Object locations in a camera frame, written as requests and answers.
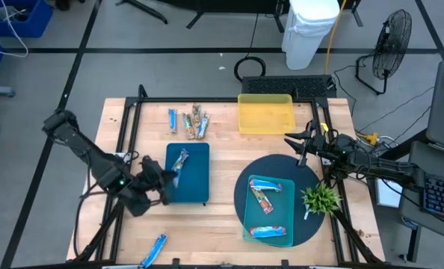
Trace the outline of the white paper sheet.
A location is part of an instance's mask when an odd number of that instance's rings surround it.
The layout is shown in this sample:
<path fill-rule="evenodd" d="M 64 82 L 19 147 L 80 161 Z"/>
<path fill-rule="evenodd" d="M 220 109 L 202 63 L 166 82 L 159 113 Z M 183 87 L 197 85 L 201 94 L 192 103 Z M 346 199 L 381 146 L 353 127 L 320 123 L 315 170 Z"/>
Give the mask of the white paper sheet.
<path fill-rule="evenodd" d="M 397 208 L 399 207 L 402 187 L 389 180 L 376 179 L 376 203 L 380 206 Z"/>

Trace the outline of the dark blue plastic bin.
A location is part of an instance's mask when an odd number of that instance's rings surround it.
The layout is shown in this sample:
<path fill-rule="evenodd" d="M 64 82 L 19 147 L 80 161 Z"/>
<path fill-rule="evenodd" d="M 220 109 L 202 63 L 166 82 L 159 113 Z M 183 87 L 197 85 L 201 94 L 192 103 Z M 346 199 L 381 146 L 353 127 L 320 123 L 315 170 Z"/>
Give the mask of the dark blue plastic bin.
<path fill-rule="evenodd" d="M 166 148 L 165 168 L 171 169 L 181 152 L 187 158 L 180 169 L 178 185 L 168 185 L 171 203 L 207 203 L 210 185 L 210 154 L 207 143 L 169 143 Z"/>

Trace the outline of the dark round woven placemat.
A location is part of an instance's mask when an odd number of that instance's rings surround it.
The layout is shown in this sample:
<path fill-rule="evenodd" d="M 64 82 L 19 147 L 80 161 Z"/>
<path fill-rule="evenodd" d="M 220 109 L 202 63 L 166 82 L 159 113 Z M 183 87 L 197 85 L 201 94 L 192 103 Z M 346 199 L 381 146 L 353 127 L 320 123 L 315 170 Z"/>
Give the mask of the dark round woven placemat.
<path fill-rule="evenodd" d="M 242 170 L 234 190 L 235 210 L 241 224 L 244 216 L 249 176 L 251 175 L 288 179 L 294 182 L 294 240 L 292 247 L 308 241 L 316 234 L 323 223 L 325 214 L 310 214 L 308 219 L 304 220 L 306 209 L 300 192 L 306 188 L 314 188 L 319 183 L 319 179 L 312 169 L 308 166 L 299 167 L 296 158 L 281 154 L 267 155 L 251 162 Z"/>

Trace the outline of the yellow connector plug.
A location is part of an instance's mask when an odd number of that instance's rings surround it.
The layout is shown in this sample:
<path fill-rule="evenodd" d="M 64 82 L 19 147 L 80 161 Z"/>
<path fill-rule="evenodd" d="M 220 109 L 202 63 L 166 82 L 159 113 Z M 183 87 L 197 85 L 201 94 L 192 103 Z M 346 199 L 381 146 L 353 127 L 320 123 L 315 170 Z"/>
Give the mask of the yellow connector plug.
<path fill-rule="evenodd" d="M 365 144 L 366 146 L 375 147 L 379 140 L 379 134 L 376 132 L 372 134 L 362 134 L 357 132 L 357 138 L 360 140 L 361 143 Z"/>

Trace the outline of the teal translucent plastic bin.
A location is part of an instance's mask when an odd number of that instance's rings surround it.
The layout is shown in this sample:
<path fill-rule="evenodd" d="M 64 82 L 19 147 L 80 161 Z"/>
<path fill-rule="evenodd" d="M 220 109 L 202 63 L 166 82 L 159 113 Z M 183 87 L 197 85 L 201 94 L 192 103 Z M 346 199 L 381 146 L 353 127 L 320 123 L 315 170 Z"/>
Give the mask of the teal translucent plastic bin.
<path fill-rule="evenodd" d="M 291 247 L 294 240 L 294 182 L 288 179 L 258 175 L 249 176 L 249 181 L 251 179 L 261 179 L 281 184 L 282 190 L 281 192 L 263 191 L 274 208 L 271 213 L 265 214 L 248 183 L 244 216 L 242 218 L 242 238 L 251 243 L 267 244 L 275 247 Z M 286 228 L 286 235 L 273 238 L 252 238 L 250 236 L 250 228 L 257 226 L 283 226 Z"/>

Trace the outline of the black perforated metal case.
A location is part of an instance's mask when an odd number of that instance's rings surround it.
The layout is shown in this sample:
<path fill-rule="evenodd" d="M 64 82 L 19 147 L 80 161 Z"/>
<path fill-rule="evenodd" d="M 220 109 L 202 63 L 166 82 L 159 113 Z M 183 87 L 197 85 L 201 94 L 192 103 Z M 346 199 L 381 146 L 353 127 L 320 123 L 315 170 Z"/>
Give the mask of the black perforated metal case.
<path fill-rule="evenodd" d="M 330 75 L 243 77 L 242 93 L 288 94 L 293 100 L 336 98 L 336 84 Z"/>

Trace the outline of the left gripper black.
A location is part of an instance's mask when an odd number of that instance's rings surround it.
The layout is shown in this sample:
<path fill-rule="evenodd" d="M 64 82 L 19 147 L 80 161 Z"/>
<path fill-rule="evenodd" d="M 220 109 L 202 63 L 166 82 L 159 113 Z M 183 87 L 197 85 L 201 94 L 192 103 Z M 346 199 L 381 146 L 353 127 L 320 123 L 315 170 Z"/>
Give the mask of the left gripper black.
<path fill-rule="evenodd" d="M 170 196 L 167 192 L 167 186 L 177 177 L 177 172 L 173 170 L 163 170 L 157 161 L 152 160 L 148 155 L 142 158 L 142 171 L 138 174 L 140 180 L 139 188 L 143 194 L 145 204 L 163 205 L 170 204 Z M 150 200 L 147 191 L 157 191 L 159 193 L 158 200 Z"/>

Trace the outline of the small green potted plant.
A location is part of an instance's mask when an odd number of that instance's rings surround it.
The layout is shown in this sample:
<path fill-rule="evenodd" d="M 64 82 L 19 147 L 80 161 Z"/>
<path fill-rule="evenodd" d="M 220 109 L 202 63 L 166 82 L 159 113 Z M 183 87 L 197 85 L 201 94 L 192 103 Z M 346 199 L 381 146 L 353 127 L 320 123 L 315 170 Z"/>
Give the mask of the small green potted plant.
<path fill-rule="evenodd" d="M 303 204 L 305 205 L 304 220 L 310 214 L 328 214 L 333 216 L 339 211 L 339 203 L 342 198 L 324 183 L 317 184 L 314 188 L 306 188 L 302 193 Z"/>

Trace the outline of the black floor fan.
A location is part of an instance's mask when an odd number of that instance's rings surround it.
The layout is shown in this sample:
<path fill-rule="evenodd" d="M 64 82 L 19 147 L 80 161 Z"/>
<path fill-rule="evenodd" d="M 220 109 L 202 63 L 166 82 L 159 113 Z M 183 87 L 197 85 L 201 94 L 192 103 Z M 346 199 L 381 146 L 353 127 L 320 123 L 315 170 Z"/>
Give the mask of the black floor fan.
<path fill-rule="evenodd" d="M 385 94 L 388 79 L 401 65 L 407 52 L 412 32 L 412 17 L 404 9 L 389 15 L 383 23 L 373 52 L 356 60 L 355 78 L 376 95 Z M 360 78 L 360 67 L 364 60 L 372 58 L 372 73 L 383 81 L 383 90 L 379 91 Z"/>

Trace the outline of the black aluminium table frame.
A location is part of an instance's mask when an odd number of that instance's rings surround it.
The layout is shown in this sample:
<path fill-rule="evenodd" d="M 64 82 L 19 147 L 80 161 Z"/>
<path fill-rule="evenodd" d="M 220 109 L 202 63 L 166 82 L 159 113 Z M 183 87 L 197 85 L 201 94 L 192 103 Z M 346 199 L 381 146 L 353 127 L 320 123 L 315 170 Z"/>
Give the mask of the black aluminium table frame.
<path fill-rule="evenodd" d="M 98 119 L 96 144 L 107 152 L 135 150 L 160 162 L 169 143 L 185 142 L 185 131 L 169 131 L 167 111 L 187 112 L 193 97 L 148 97 L 139 108 L 135 99 L 108 98 Z M 99 245 L 95 259 L 119 264 L 138 263 L 156 238 L 168 240 L 157 265 L 337 265 L 361 261 L 354 242 L 333 218 L 307 242 L 291 248 L 254 244 L 242 238 L 242 225 L 233 197 L 241 171 L 253 160 L 270 154 L 292 154 L 280 135 L 248 135 L 238 130 L 234 97 L 204 97 L 198 101 L 210 115 L 206 142 L 210 149 L 210 194 L 203 204 L 157 205 L 141 217 L 118 216 Z"/>

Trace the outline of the red green chocolate granola bar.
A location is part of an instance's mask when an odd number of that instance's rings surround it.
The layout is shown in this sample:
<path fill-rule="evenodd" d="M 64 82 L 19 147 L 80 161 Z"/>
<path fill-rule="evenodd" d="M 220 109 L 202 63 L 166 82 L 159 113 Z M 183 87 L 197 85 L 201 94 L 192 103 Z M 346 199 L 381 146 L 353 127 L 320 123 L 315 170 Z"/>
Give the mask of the red green chocolate granola bar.
<path fill-rule="evenodd" d="M 274 210 L 269 199 L 264 195 L 262 191 L 258 191 L 254 188 L 252 188 L 251 191 L 254 194 L 256 200 L 258 201 L 259 205 L 261 206 L 265 214 L 269 214 Z"/>

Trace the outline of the black backlit keyboard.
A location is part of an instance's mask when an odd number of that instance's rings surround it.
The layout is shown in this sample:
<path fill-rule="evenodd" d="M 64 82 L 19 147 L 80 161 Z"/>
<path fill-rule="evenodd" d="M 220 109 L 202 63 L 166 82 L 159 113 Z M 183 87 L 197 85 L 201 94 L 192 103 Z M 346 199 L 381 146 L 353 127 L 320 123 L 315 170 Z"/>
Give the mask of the black backlit keyboard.
<path fill-rule="evenodd" d="M 424 210 L 444 217 L 444 178 L 427 176 L 421 201 Z"/>

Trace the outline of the yellow translucent plastic bin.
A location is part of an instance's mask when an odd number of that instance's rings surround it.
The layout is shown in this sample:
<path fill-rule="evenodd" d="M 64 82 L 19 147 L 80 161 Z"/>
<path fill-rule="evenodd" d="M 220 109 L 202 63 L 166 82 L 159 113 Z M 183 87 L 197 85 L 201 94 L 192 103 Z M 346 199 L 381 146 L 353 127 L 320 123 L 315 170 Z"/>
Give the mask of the yellow translucent plastic bin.
<path fill-rule="evenodd" d="M 249 135 L 283 135 L 296 129 L 288 94 L 238 95 L 238 130 Z"/>

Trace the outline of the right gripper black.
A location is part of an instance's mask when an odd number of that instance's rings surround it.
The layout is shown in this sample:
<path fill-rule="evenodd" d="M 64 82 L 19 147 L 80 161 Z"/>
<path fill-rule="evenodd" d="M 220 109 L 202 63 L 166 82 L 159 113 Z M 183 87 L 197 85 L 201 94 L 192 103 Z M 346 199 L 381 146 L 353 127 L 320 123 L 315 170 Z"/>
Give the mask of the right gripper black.
<path fill-rule="evenodd" d="M 306 129 L 300 133 L 286 133 L 284 141 L 300 156 L 298 161 L 299 167 L 306 166 L 306 154 L 310 153 L 319 157 L 325 158 L 328 161 L 334 161 L 338 158 L 335 152 L 331 149 L 331 145 L 325 140 L 322 134 L 315 134 L 312 136 L 312 132 L 315 130 L 313 126 L 313 120 L 310 120 L 306 124 Z M 293 140 L 303 140 L 303 143 L 298 143 Z"/>

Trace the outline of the black partition panel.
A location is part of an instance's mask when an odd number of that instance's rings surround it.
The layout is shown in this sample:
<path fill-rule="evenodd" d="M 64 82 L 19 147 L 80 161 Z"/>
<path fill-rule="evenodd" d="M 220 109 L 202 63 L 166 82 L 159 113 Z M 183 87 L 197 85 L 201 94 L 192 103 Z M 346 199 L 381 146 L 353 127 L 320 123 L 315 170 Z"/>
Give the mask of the black partition panel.
<path fill-rule="evenodd" d="M 204 13 L 259 13 L 271 14 L 280 33 L 285 29 L 280 21 L 280 16 L 289 12 L 289 0 L 154 0 L 165 4 L 171 4 L 186 10 L 196 12 L 196 16 L 186 25 L 191 29 Z M 348 0 L 348 7 L 343 10 L 351 10 L 358 27 L 363 27 L 363 22 L 357 12 L 361 0 Z M 167 18 L 157 10 L 143 4 L 138 0 L 120 0 L 115 5 L 130 4 L 148 15 L 168 24 Z"/>

